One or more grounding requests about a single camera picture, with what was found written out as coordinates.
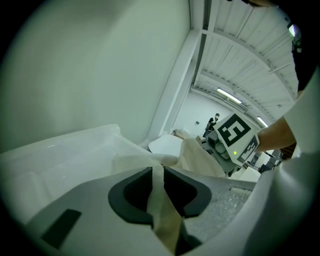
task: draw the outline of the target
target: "white wall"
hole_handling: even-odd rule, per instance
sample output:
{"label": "white wall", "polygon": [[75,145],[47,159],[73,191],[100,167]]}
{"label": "white wall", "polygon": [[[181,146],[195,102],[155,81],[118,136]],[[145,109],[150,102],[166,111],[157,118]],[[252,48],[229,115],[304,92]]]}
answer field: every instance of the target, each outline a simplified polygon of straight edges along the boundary
{"label": "white wall", "polygon": [[174,124],[175,129],[185,129],[194,136],[203,135],[210,118],[220,114],[220,120],[231,114],[231,110],[214,101],[189,92]]}
{"label": "white wall", "polygon": [[188,0],[53,0],[0,71],[0,151],[107,124],[139,143],[189,32]]}

